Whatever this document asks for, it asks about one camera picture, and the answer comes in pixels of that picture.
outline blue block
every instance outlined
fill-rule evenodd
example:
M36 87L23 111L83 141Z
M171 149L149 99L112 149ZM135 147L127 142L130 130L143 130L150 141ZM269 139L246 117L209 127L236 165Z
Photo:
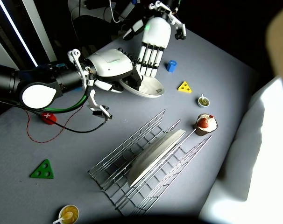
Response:
M168 67L166 68L166 70L167 70L168 72L173 72L173 71L176 69L176 67L177 67L177 62L174 61L174 60L170 60L170 61L169 61L169 64L168 64Z

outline white cross symbol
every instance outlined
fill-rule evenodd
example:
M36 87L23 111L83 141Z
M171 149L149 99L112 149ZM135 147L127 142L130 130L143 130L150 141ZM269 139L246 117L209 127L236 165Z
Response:
M44 116L45 116L46 118L51 117L51 115L49 115L49 114L44 114Z

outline spoon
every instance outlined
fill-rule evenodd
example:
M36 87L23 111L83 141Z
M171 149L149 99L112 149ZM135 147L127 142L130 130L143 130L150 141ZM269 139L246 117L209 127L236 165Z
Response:
M207 101L204 99L204 95L203 94L202 94L202 102L203 102L204 105L207 104Z
M64 215L63 215L61 218L59 218L58 220L54 221L52 224L56 224L56 223L58 223L58 222L60 222L60 221L70 219L70 218L72 218L72 216L73 216L73 212L68 211L68 212L66 212L66 214L64 214Z

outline white robotic hand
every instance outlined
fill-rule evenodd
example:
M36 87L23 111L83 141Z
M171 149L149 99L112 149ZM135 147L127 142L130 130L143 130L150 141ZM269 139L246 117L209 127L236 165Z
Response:
M177 7L175 11L172 12L172 10L161 1L156 1L155 4L151 3L149 5L149 9L156 10L159 16L149 19L144 27L142 46L136 67L142 75L155 77L163 56L163 51L170 41L170 24L176 24L176 39L186 39L186 29L185 25L174 16L178 11ZM131 39L135 34L140 33L144 23L144 19L135 23L132 28L126 32L123 39Z

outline strawberry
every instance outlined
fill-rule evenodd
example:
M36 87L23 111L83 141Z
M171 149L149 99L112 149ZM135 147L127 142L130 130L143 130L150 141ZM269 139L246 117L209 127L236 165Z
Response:
M208 127L207 119L202 118L201 120L199 120L198 126L201 128L207 128Z

